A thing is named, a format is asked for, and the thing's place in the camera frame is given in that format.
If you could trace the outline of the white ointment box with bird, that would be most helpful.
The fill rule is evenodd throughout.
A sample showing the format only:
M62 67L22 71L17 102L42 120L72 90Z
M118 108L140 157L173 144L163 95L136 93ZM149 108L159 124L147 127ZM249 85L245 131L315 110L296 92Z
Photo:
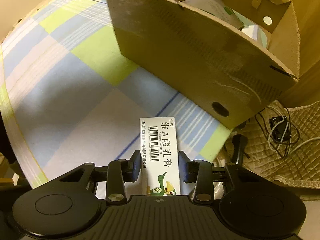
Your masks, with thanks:
M140 151L143 194L181 194L175 118L141 118Z

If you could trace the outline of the plaid checkered tablecloth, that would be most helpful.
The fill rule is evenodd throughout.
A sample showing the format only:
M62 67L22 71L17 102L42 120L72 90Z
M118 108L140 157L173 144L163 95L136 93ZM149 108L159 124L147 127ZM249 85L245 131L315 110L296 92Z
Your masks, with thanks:
M230 130L118 49L106 0L51 0L1 43L1 112L32 187L139 148L142 117L173 116L178 147L213 160Z

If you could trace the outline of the quilted beige chair cushion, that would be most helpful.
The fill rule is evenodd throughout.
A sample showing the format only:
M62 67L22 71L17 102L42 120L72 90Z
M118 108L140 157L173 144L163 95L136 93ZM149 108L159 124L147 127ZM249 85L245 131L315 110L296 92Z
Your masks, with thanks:
M272 102L229 136L219 164L231 161L235 135L247 138L244 168L302 200L319 200L319 102L293 108Z

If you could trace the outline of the large brown cardboard box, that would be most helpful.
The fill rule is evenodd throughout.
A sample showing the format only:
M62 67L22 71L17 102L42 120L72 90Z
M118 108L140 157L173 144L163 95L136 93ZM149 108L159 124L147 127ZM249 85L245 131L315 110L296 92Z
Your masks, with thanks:
M300 35L290 0L221 1L263 28L267 46L187 0L107 5L123 56L234 128L298 82Z

